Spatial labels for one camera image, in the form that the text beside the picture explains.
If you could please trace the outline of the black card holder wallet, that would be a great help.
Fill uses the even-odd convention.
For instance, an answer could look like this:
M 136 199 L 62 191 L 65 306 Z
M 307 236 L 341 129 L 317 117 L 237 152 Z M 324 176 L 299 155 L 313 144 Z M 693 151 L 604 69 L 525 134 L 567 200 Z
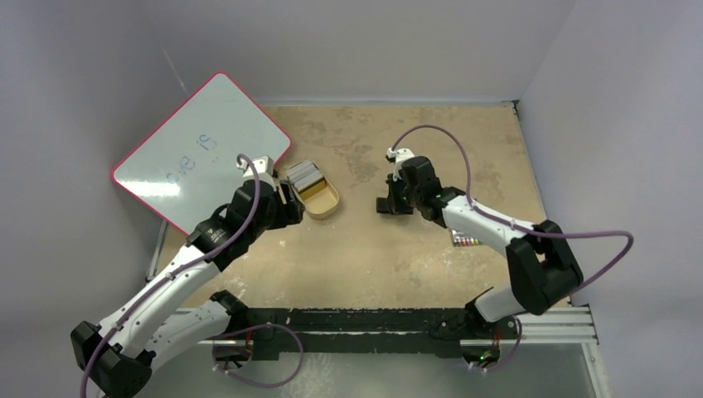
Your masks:
M 376 212 L 383 215 L 412 215 L 414 208 L 403 198 L 377 197 Z

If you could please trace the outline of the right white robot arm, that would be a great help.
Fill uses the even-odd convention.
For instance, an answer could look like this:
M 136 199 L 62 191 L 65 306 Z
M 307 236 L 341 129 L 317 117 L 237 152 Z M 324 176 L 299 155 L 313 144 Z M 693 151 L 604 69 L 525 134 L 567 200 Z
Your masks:
M 541 315 L 583 283 L 573 251 L 553 221 L 509 219 L 466 192 L 443 186 L 430 160 L 408 149 L 389 151 L 386 159 L 394 169 L 385 180 L 387 197 L 376 201 L 378 212 L 418 211 L 427 221 L 480 240 L 507 261 L 508 286 L 490 288 L 465 306 L 465 325 L 473 336 L 486 337 L 506 317 Z

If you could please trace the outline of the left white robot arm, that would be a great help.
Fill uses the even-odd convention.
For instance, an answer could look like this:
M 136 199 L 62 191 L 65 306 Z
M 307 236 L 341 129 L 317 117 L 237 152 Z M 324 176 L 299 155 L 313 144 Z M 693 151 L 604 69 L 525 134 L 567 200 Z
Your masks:
M 245 181 L 127 303 L 98 323 L 83 321 L 71 331 L 82 371 L 79 395 L 85 397 L 93 383 L 108 397 L 133 397 L 157 369 L 202 340 L 277 329 L 272 321 L 252 323 L 248 307 L 227 291 L 213 294 L 187 315 L 179 316 L 177 310 L 188 296 L 247 254 L 264 232 L 300 223 L 303 211 L 291 182 Z

